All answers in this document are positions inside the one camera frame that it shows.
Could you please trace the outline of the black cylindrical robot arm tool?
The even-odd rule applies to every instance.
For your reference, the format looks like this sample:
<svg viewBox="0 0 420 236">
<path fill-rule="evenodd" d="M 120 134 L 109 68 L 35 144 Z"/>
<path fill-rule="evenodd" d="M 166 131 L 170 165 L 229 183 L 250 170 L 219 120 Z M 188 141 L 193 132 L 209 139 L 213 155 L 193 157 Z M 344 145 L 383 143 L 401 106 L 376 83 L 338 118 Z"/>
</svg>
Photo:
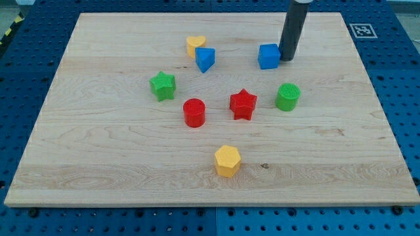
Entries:
<svg viewBox="0 0 420 236">
<path fill-rule="evenodd" d="M 289 2 L 279 43 L 280 60 L 283 62 L 294 59 L 311 2 L 312 0 L 290 0 Z"/>
</svg>

